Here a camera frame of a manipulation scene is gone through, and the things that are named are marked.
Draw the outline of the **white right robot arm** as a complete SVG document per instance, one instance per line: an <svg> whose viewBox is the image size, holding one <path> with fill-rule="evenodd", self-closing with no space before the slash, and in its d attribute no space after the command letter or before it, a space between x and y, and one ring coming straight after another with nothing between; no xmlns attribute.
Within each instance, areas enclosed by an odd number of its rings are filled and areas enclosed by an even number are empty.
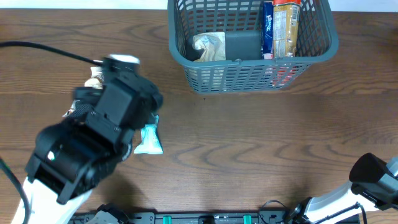
<svg viewBox="0 0 398 224"><path fill-rule="evenodd" d="M397 157L385 162L372 153L361 156L349 181L328 194L299 203L284 223L338 223L359 213L397 209Z"/></svg>

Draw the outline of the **beige snack bag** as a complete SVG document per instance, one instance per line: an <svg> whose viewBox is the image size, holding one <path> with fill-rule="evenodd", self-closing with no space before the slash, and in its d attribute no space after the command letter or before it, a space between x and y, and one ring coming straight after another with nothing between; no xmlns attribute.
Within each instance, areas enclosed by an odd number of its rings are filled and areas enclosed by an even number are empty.
<svg viewBox="0 0 398 224"><path fill-rule="evenodd" d="M101 67L91 67L91 77L87 79L84 83L84 87L90 87L94 89L103 89L104 75ZM68 117L76 110L76 106L79 103L79 100L73 100L73 103L70 109L62 116L63 118Z"/></svg>

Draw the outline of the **orange noodle packet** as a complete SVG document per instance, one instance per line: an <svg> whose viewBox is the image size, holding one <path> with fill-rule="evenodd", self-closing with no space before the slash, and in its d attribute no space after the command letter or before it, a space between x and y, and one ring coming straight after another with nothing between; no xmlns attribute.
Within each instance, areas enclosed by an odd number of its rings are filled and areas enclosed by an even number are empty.
<svg viewBox="0 0 398 224"><path fill-rule="evenodd" d="M299 15L299 0L273 0L273 54L275 58L295 56Z"/></svg>

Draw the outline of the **teal packet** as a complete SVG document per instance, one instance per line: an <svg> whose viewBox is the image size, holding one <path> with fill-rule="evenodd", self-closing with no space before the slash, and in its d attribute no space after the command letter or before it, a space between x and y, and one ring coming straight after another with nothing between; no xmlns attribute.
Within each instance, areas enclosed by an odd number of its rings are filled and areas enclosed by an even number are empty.
<svg viewBox="0 0 398 224"><path fill-rule="evenodd" d="M164 150L157 132L159 116L154 116L154 121L146 124L141 129L141 143L135 148L135 154L163 154Z"/></svg>

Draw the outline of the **blue tissue pack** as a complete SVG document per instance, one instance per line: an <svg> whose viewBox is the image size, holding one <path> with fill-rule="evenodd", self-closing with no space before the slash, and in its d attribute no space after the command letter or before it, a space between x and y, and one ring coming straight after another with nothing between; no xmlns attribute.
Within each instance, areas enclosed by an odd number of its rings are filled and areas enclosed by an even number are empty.
<svg viewBox="0 0 398 224"><path fill-rule="evenodd" d="M262 57L273 59L273 15L274 6L272 1L264 1L262 8Z"/></svg>

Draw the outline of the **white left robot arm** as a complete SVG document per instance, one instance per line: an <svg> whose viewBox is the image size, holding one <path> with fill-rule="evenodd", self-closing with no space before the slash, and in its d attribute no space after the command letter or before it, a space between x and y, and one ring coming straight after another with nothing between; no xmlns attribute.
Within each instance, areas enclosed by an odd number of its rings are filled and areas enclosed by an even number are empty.
<svg viewBox="0 0 398 224"><path fill-rule="evenodd" d="M154 122L163 101L139 66L131 55L102 59L99 85L76 88L71 112L37 135L14 223L68 222L131 155L135 132Z"/></svg>

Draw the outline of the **beige dried mushroom bag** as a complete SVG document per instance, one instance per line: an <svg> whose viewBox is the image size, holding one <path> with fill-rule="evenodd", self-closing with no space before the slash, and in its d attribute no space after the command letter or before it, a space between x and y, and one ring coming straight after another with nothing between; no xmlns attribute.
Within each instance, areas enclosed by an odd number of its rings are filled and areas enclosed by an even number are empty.
<svg viewBox="0 0 398 224"><path fill-rule="evenodd" d="M226 60L226 37L224 32L207 32L193 37L192 47L201 52L196 62Z"/></svg>

